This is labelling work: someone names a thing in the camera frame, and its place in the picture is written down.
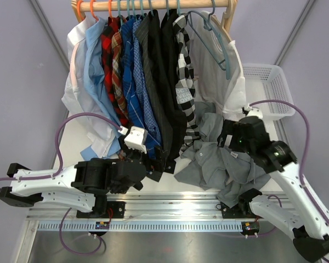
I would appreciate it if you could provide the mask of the grey button shirt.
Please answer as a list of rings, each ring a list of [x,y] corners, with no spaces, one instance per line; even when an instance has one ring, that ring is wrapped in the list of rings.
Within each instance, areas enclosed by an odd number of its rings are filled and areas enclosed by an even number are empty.
[[[218,147],[217,138],[224,120],[215,110],[212,102],[195,102],[200,139],[182,153],[181,156],[191,162],[174,177],[181,183],[204,190],[219,190],[217,199],[231,208],[237,205],[239,195],[265,186],[270,175],[257,166],[249,155],[233,152],[226,146]]]

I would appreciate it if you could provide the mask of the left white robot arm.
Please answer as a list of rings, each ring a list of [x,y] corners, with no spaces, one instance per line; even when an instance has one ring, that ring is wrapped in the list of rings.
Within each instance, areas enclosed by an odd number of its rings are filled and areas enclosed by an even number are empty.
[[[36,203],[76,209],[83,218],[102,218],[110,213],[108,194],[124,195],[130,188],[140,191],[142,181],[159,180],[165,170],[167,152],[155,147],[155,156],[121,148],[118,159],[93,158],[61,170],[33,171],[12,163],[0,188],[0,200],[12,207],[30,208]]]

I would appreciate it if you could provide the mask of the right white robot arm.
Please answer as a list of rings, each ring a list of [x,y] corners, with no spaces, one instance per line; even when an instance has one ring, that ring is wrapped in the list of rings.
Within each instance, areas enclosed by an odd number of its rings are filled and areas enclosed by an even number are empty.
[[[238,197],[239,213],[269,221],[292,240],[306,261],[317,262],[329,254],[329,210],[308,183],[289,146],[270,140],[257,116],[226,120],[218,146],[224,146],[227,136],[231,136],[229,149],[248,154],[283,189],[297,212],[292,214],[253,188]]]

